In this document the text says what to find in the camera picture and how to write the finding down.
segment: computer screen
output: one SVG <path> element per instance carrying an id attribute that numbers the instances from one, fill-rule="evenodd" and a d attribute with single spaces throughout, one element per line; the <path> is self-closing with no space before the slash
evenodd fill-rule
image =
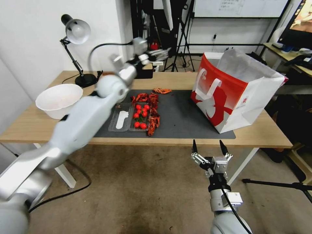
<path id="1" fill-rule="evenodd" d="M 312 0 L 302 0 L 282 33 L 280 43 L 312 49 Z"/>
<path id="2" fill-rule="evenodd" d="M 295 12 L 296 18 L 293 20 L 290 29 L 303 32 L 312 32 L 312 0 L 306 0 L 299 5 Z"/>

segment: bag handle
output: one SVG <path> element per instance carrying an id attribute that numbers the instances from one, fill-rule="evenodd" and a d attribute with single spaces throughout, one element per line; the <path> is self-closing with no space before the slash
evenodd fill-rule
<path id="1" fill-rule="evenodd" d="M 214 81 L 212 82 L 207 94 L 203 93 L 199 88 L 198 88 L 198 83 L 199 83 L 199 80 L 201 78 L 201 76 L 204 75 L 203 77 L 203 80 L 206 79 L 206 75 L 207 75 L 207 71 L 206 69 L 202 68 L 199 72 L 198 72 L 198 75 L 197 75 L 197 78 L 196 78 L 196 89 L 195 89 L 195 93 L 200 96 L 203 100 L 207 100 L 207 99 L 210 99 L 212 98 L 212 95 L 214 94 L 214 91 L 216 90 L 217 87 L 220 87 L 221 84 L 222 84 L 222 81 L 215 78 Z"/>

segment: shopping bag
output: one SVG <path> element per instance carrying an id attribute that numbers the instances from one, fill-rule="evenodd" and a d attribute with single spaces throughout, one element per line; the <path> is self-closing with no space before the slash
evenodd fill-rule
<path id="1" fill-rule="evenodd" d="M 235 49 L 214 67 L 203 54 L 191 99 L 219 133 L 251 125 L 277 89 L 282 74 Z"/>

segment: lamp base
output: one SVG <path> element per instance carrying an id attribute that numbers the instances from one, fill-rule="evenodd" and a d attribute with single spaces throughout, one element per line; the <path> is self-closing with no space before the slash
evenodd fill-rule
<path id="1" fill-rule="evenodd" d="M 83 77 L 78 76 L 75 79 L 75 84 L 79 85 L 82 88 L 89 87 L 91 85 L 94 85 L 98 82 L 97 78 L 93 74 L 84 74 Z"/>

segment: lamp shade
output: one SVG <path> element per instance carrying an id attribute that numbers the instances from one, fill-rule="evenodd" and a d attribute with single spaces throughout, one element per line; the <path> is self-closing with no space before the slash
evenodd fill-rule
<path id="1" fill-rule="evenodd" d="M 83 20 L 73 19 L 70 15 L 62 15 L 67 39 L 73 44 L 86 42 L 91 34 L 90 26 Z"/>

